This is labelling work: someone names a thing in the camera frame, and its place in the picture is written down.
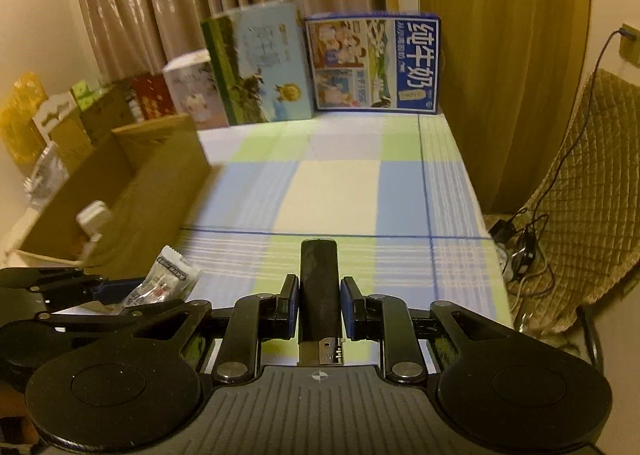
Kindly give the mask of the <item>grey snack packet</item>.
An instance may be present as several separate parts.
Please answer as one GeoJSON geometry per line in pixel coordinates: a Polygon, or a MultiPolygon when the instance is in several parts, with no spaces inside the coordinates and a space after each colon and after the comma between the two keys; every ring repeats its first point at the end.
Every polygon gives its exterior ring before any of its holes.
{"type": "Polygon", "coordinates": [[[201,277],[202,270],[181,253],[165,246],[155,258],[143,282],[119,303],[118,309],[186,300],[201,277]]]}

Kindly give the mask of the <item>black lighter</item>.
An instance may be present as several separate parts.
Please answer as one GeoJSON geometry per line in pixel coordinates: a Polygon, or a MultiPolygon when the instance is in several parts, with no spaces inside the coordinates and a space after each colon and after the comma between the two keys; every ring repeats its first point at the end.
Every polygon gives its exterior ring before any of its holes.
{"type": "Polygon", "coordinates": [[[343,363],[343,324],[337,245],[308,239],[300,245],[298,363],[300,366],[343,363]]]}

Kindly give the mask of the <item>white square plastic container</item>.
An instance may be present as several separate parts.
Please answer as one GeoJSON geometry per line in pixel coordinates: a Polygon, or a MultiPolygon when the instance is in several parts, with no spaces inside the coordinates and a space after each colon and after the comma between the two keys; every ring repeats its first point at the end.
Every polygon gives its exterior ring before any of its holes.
{"type": "Polygon", "coordinates": [[[82,230],[81,244],[88,245],[99,237],[108,222],[113,220],[113,212],[103,200],[90,202],[76,215],[76,222],[82,230]]]}

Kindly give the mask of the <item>brown cardboard box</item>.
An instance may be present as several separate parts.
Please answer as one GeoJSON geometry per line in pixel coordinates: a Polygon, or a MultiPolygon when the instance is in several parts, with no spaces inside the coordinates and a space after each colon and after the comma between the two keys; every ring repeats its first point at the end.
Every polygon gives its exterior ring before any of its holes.
{"type": "Polygon", "coordinates": [[[29,264],[107,279],[143,276],[177,237],[210,171],[190,116],[121,126],[66,180],[15,252],[29,264]],[[85,253],[89,239],[76,216],[97,200],[113,216],[85,253]]]}

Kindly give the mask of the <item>checked tablecloth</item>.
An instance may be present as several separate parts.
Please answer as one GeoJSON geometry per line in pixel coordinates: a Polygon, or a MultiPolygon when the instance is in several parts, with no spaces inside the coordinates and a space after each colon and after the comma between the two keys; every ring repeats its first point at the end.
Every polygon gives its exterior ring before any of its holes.
{"type": "Polygon", "coordinates": [[[227,308],[272,293],[300,245],[336,242],[364,293],[425,309],[449,300],[510,323],[498,256],[442,115],[327,112],[200,135],[212,174],[175,246],[193,297],[227,308]]]}

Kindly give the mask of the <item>brown carton stack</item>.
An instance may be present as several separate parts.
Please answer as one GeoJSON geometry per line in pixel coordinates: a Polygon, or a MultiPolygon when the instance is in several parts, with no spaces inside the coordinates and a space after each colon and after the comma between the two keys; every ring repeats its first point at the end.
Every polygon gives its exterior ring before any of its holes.
{"type": "Polygon", "coordinates": [[[47,144],[53,142],[68,172],[74,172],[121,126],[135,123],[124,93],[117,86],[81,98],[72,91],[45,100],[32,117],[47,144]]]}

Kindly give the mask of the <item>red gift box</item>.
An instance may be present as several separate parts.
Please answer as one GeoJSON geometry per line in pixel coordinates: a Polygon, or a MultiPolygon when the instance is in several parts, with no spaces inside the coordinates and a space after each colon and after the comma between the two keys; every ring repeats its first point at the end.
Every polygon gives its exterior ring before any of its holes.
{"type": "Polygon", "coordinates": [[[177,114],[162,74],[139,74],[131,79],[131,88],[144,120],[177,114]]]}

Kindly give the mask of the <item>quilted olive chair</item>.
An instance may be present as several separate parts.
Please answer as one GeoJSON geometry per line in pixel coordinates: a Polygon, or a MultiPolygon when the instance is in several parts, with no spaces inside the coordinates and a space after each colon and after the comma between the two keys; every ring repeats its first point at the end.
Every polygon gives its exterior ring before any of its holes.
{"type": "Polygon", "coordinates": [[[540,338],[580,325],[602,369],[594,308],[639,265],[638,85],[606,70],[589,78],[526,218],[538,257],[506,283],[515,326],[540,338]]]}

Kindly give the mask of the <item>white humidifier box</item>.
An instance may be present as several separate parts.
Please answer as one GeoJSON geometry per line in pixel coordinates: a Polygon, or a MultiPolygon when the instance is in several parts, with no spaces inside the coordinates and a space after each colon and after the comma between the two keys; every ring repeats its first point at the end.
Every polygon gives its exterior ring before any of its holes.
{"type": "Polygon", "coordinates": [[[163,76],[176,111],[190,115],[199,130],[228,126],[206,48],[171,59],[163,76]]]}

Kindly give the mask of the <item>blue milk carton box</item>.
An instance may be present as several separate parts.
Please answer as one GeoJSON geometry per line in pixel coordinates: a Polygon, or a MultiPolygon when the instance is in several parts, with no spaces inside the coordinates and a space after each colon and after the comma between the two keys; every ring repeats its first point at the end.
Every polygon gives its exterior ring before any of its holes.
{"type": "Polygon", "coordinates": [[[317,108],[435,114],[441,25],[432,13],[308,17],[317,108]]]}

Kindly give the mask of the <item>green sky milk box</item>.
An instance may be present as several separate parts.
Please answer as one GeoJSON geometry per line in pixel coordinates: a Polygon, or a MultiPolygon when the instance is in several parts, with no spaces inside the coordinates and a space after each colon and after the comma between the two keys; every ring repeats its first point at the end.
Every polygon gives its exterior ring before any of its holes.
{"type": "Polygon", "coordinates": [[[304,24],[295,3],[235,7],[207,17],[201,28],[231,126],[314,115],[304,24]]]}

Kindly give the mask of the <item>yellow curtain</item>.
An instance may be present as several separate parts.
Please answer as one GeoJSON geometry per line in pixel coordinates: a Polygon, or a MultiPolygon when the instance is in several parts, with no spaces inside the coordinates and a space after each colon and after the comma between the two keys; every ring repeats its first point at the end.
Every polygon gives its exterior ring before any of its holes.
{"type": "Polygon", "coordinates": [[[438,103],[480,207],[514,211],[547,174],[582,77],[591,0],[420,0],[442,20],[438,103]]]}

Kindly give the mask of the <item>double wall socket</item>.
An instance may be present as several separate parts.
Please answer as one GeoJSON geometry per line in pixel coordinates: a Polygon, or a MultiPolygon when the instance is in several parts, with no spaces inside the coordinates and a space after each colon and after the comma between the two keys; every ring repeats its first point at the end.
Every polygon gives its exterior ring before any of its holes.
{"type": "Polygon", "coordinates": [[[620,48],[618,54],[624,62],[640,67],[640,30],[623,24],[620,26],[620,48]]]}

